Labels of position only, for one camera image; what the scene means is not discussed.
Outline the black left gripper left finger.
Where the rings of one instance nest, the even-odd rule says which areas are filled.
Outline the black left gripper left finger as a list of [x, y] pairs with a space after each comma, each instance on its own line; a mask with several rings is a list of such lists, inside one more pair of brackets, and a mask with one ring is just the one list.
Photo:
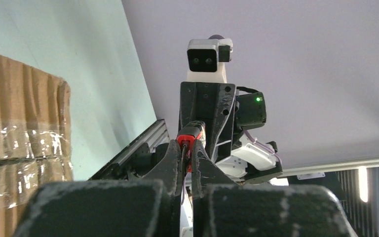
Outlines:
[[182, 154], [171, 140], [163, 159], [132, 181], [53, 182], [28, 202], [16, 237], [178, 237]]

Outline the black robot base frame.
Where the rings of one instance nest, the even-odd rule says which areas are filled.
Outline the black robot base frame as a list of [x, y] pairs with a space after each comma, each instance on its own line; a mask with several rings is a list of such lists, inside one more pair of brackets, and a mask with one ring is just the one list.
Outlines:
[[170, 136], [163, 119], [155, 121], [90, 180], [132, 180], [151, 171], [165, 156]]

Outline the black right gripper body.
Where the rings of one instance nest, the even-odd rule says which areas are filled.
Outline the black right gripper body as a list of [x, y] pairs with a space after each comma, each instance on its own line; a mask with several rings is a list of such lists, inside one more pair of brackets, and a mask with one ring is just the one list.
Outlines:
[[184, 81], [180, 85], [179, 127], [194, 120], [205, 122], [205, 149], [214, 163], [231, 153], [235, 97], [236, 86], [231, 83]]

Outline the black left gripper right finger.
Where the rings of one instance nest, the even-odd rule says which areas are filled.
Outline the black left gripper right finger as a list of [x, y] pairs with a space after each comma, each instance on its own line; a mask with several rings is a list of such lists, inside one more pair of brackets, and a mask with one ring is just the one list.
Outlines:
[[196, 237], [353, 237], [336, 196], [317, 185], [239, 185], [192, 148]]

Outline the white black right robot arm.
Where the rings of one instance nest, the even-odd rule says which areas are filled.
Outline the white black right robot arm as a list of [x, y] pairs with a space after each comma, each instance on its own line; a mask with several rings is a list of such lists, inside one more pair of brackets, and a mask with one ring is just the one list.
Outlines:
[[231, 83], [185, 81], [180, 86], [177, 141], [186, 160], [196, 141], [229, 178], [259, 184], [282, 175], [275, 142], [261, 143], [249, 130], [266, 123], [264, 95]]

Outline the red black utility knife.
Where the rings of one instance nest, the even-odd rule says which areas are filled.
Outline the red black utility knife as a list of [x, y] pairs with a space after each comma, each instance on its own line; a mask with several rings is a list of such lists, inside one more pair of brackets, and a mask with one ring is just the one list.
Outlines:
[[192, 170], [191, 156], [195, 141], [200, 141], [204, 148], [206, 146], [207, 139], [205, 127], [205, 122], [195, 120], [184, 126], [177, 134], [177, 141], [181, 148], [186, 173], [191, 172]]

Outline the brown cardboard express box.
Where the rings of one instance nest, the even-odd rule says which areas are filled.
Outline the brown cardboard express box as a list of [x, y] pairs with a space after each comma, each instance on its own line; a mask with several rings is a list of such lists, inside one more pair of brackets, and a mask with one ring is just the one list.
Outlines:
[[43, 184], [73, 179], [69, 84], [0, 55], [0, 237]]

